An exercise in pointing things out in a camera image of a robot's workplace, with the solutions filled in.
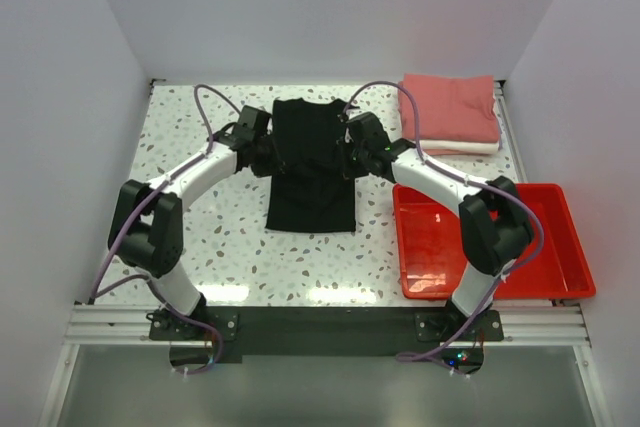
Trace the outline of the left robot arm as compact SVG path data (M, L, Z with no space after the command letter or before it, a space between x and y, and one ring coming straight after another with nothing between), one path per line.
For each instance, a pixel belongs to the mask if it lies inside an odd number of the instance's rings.
M108 257L147 278L153 295L173 313L173 329L185 339L205 332L207 315L204 295L181 264L183 215L218 182L247 167L256 176L277 171L270 120L270 113L245 106L196 154L152 180L130 179L119 191Z

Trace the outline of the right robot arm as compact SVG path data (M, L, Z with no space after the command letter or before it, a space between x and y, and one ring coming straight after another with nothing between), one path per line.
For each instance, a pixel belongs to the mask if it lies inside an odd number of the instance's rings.
M534 241L527 206L504 176L467 175L426 155L404 138L392 141L379 118L364 112L340 116L345 124L346 164L352 173L375 175L411 188L459 220L466 266L444 308L448 333L469 339L481 327L502 275Z

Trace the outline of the black t-shirt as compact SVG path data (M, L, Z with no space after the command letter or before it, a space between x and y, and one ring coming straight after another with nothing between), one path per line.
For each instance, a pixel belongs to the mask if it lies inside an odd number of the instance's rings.
M275 100L272 135L278 171L271 176L266 228L290 233L356 230L355 181L343 174L338 141L346 102Z

